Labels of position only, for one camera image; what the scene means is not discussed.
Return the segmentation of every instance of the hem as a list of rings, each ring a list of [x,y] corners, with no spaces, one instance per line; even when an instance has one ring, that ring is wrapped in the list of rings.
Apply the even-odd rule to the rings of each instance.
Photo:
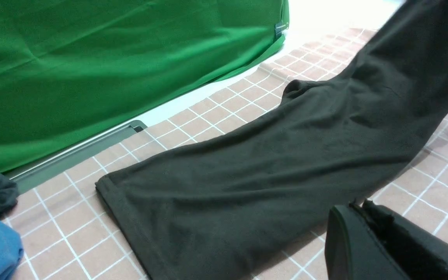
[[[105,176],[96,182],[96,191],[110,211],[133,253],[150,279],[179,280],[167,267],[156,243],[142,229],[143,223],[135,218],[124,191]]]

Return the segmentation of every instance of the green fabric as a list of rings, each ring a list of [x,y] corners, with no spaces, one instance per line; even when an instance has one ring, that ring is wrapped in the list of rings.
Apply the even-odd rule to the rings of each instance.
[[[277,52],[287,0],[0,0],[0,172]]]

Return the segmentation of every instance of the black plastic object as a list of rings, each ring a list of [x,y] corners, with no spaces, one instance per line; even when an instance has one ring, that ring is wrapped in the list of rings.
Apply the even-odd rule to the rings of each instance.
[[[329,280],[448,280],[448,244],[368,200],[331,209],[325,259]]]

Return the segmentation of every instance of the green screen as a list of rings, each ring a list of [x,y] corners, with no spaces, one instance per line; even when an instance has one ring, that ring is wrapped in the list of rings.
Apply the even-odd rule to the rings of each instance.
[[[278,51],[286,0],[0,0],[0,172]]]

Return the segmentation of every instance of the black pants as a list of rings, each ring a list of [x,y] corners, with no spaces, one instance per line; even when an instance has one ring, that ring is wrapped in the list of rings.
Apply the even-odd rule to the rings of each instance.
[[[447,113],[448,0],[409,0],[335,78],[96,189],[152,279],[236,280],[395,177]]]

